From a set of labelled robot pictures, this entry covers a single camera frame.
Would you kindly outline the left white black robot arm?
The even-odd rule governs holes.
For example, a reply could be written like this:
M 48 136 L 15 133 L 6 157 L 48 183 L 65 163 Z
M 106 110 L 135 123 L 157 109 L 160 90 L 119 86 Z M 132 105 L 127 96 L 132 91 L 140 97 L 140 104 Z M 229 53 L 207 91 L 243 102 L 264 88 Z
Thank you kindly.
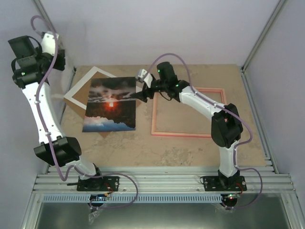
M 56 117 L 51 101 L 48 76 L 52 69 L 64 71 L 65 51 L 59 48 L 58 36 L 45 34 L 38 46 L 32 44 L 31 36 L 21 36 L 8 41 L 16 58 L 11 62 L 13 81 L 25 95 L 38 130 L 39 146 L 35 155 L 50 166 L 55 166 L 63 181 L 61 167 L 75 169 L 80 180 L 87 180 L 93 190 L 104 186 L 104 178 L 97 167 L 81 156 L 81 147 L 75 137 L 67 137 Z

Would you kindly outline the sunset landscape photo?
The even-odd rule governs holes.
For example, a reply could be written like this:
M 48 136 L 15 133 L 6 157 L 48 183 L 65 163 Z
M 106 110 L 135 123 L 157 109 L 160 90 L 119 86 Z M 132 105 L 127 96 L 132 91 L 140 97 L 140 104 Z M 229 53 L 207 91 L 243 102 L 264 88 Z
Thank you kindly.
M 133 131 L 136 127 L 136 80 L 107 77 L 91 80 L 83 132 Z

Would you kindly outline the pink picture frame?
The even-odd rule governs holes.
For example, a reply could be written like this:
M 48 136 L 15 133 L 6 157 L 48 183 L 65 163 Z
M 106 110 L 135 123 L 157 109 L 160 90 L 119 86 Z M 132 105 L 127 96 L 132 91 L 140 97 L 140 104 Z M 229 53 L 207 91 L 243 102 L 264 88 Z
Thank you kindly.
M 219 93 L 221 96 L 222 103 L 226 104 L 226 95 L 224 88 L 209 88 L 209 87 L 196 87 L 196 89 L 203 93 Z M 153 136 L 170 136 L 170 137 L 195 137 L 195 138 L 212 138 L 211 134 L 202 134 L 202 133 L 175 133 L 175 132 L 158 132 L 156 131 L 156 122 L 157 122 L 157 100 L 158 94 L 155 95 L 153 99 L 152 107 L 152 128 L 151 135 Z

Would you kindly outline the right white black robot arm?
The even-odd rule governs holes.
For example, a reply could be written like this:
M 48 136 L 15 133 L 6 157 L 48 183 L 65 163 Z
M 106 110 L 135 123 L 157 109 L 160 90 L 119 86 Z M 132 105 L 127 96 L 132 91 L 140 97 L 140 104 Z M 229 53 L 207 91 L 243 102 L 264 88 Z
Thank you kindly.
M 179 80 L 169 62 L 158 64 L 157 70 L 158 80 L 145 69 L 138 71 L 135 79 L 143 83 L 143 88 L 131 97 L 147 102 L 154 98 L 155 93 L 165 92 L 170 100 L 188 105 L 208 118 L 211 121 L 212 140 L 219 146 L 220 152 L 219 186 L 223 190 L 232 189 L 240 176 L 236 168 L 236 146 L 243 131 L 236 106 L 213 101 L 194 89 L 189 82 Z

